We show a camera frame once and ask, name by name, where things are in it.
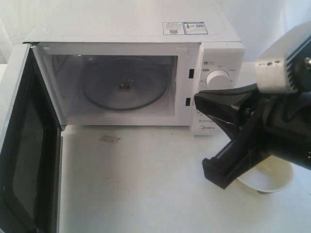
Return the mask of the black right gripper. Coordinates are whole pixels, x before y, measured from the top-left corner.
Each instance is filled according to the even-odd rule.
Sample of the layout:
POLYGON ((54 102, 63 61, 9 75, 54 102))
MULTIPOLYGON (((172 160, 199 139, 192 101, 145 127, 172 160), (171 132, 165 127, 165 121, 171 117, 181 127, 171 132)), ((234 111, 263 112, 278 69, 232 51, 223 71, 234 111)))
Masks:
POLYGON ((304 94, 261 94, 256 84, 200 91, 195 107, 211 118, 230 141, 203 159, 204 177, 226 189, 269 155, 304 164, 304 94))

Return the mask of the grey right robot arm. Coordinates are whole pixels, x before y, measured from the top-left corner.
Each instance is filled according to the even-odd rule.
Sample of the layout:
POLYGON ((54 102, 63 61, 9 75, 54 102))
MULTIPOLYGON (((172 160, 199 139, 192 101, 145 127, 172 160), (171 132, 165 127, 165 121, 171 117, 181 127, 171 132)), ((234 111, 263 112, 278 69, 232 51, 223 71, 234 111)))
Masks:
POLYGON ((202 161, 204 176, 220 188, 273 155, 311 167, 311 95, 261 93, 256 84, 206 90, 195 107, 212 119, 230 141, 202 161))

